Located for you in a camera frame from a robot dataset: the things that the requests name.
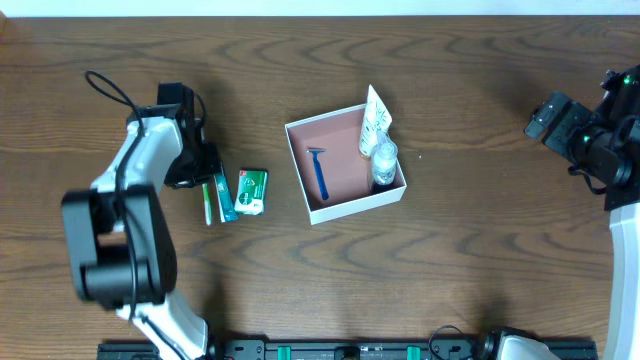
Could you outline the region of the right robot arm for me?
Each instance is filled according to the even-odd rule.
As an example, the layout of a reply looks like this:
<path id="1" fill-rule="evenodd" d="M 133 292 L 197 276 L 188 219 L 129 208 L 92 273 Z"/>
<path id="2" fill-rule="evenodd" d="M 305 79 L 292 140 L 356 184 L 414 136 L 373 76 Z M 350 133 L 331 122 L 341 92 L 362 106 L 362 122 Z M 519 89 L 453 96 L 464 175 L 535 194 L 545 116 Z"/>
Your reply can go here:
<path id="1" fill-rule="evenodd" d="M 613 278 L 604 358 L 639 356 L 639 69 L 607 71 L 593 110 L 554 92 L 525 134 L 570 162 L 594 195 L 605 198 L 613 243 Z"/>

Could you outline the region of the green Dettol soap bar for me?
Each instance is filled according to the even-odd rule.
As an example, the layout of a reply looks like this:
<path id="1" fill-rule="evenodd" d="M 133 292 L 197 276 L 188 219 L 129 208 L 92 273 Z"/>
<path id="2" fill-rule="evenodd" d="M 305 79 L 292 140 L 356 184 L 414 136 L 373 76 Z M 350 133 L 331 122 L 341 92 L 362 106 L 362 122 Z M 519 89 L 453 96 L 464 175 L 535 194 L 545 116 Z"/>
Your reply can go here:
<path id="1" fill-rule="evenodd" d="M 241 169 L 234 209 L 243 215 L 261 215 L 265 210 L 268 172 Z"/>

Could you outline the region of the clear spray bottle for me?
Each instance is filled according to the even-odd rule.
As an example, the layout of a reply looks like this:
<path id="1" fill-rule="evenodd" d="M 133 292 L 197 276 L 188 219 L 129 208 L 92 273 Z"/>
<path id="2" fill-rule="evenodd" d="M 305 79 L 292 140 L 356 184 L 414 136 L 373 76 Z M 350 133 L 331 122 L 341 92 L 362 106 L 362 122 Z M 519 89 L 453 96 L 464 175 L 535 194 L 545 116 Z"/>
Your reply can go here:
<path id="1" fill-rule="evenodd" d="M 377 132 L 377 144 L 371 157 L 371 192 L 378 194 L 392 188 L 396 176 L 397 145 L 386 132 Z"/>

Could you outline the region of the blue disposable razor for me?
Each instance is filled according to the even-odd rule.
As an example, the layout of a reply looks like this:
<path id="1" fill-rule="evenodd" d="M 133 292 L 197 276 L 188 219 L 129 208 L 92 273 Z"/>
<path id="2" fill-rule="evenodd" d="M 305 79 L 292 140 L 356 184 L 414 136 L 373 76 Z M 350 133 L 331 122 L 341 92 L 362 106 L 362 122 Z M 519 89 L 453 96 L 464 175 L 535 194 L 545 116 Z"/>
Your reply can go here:
<path id="1" fill-rule="evenodd" d="M 313 165 L 315 169 L 316 179 L 320 190 L 320 195 L 323 200 L 329 199 L 329 193 L 326 187 L 321 163 L 319 161 L 319 155 L 325 152 L 324 148 L 307 148 L 306 151 L 312 155 Z"/>

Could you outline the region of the green white toothbrush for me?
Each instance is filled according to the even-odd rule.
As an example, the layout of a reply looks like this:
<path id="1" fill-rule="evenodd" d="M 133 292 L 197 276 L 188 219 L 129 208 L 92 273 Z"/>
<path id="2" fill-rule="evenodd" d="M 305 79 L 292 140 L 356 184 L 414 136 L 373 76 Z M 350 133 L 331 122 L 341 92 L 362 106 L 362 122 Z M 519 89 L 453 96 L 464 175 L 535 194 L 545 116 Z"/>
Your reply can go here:
<path id="1" fill-rule="evenodd" d="M 202 184 L 202 193 L 203 193 L 203 204 L 204 204 L 204 214 L 205 214 L 205 223 L 207 226 L 211 226 L 213 224 L 213 215 L 212 215 L 212 207 L 209 195 L 209 186 L 208 184 Z"/>

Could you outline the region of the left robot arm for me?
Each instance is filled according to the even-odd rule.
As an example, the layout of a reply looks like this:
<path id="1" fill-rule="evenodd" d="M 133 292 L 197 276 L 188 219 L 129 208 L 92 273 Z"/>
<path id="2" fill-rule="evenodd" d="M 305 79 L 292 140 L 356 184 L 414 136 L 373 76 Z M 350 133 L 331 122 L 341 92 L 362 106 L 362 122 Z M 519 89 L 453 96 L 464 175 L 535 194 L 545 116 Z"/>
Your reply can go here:
<path id="1" fill-rule="evenodd" d="M 182 83 L 160 84 L 156 105 L 133 109 L 108 168 L 61 201 L 79 298 L 131 321 L 163 359 L 208 355 L 208 325 L 176 287 L 177 257 L 159 202 L 163 187 L 205 185 L 220 170 L 195 115 L 200 102 Z"/>

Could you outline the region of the teal toothpaste tube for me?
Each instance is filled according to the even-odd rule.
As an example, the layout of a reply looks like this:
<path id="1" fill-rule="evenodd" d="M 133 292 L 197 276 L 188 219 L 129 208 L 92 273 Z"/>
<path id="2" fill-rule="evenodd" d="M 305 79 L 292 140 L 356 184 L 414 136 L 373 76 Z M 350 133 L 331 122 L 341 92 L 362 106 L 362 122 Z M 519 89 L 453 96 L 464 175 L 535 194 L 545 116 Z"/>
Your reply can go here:
<path id="1" fill-rule="evenodd" d="M 236 221 L 238 219 L 238 215 L 235 211 L 228 182 L 223 172 L 214 175 L 214 183 L 218 198 L 221 222 L 226 223 Z"/>

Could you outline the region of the white cream tube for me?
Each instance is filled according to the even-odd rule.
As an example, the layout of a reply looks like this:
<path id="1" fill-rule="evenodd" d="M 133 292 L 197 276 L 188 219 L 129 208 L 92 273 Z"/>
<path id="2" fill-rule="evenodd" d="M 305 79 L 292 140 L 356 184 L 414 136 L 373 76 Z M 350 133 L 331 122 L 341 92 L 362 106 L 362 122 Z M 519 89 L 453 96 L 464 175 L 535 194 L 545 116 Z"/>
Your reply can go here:
<path id="1" fill-rule="evenodd" d="M 378 142 L 377 133 L 387 133 L 391 123 L 391 114 L 374 87 L 370 85 L 359 139 L 359 152 L 363 157 L 371 157 Z"/>

